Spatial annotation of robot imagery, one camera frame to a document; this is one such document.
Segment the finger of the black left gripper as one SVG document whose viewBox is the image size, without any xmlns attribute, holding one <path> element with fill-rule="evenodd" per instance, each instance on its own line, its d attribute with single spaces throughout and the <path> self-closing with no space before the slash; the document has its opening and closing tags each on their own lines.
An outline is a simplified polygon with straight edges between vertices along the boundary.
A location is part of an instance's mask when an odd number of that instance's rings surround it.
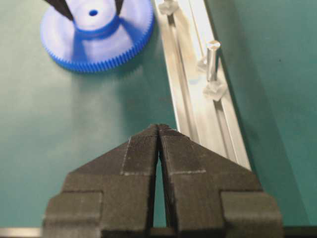
<svg viewBox="0 0 317 238">
<path fill-rule="evenodd" d="M 73 21 L 73 15 L 69 9 L 69 6 L 66 0 L 45 0 L 50 4 L 54 9 L 59 12 L 61 15 L 65 16 L 67 19 Z"/>
<path fill-rule="evenodd" d="M 116 14 L 120 15 L 124 0 L 115 0 Z"/>
</svg>

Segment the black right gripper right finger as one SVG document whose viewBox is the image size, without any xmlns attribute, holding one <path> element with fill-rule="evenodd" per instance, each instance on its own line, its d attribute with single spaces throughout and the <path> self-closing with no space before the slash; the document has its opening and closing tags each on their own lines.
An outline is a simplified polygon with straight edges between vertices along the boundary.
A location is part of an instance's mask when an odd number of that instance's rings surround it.
<svg viewBox="0 0 317 238">
<path fill-rule="evenodd" d="M 250 170 L 158 127 L 167 225 L 179 238 L 281 238 L 282 216 Z"/>
</svg>

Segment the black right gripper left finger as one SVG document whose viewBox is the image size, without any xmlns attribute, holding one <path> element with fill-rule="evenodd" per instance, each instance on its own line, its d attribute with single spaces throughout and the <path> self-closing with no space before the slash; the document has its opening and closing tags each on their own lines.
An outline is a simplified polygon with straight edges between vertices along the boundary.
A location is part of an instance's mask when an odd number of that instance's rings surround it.
<svg viewBox="0 0 317 238">
<path fill-rule="evenodd" d="M 51 198 L 45 238 L 145 238 L 153 225 L 158 126 L 70 172 Z"/>
</svg>

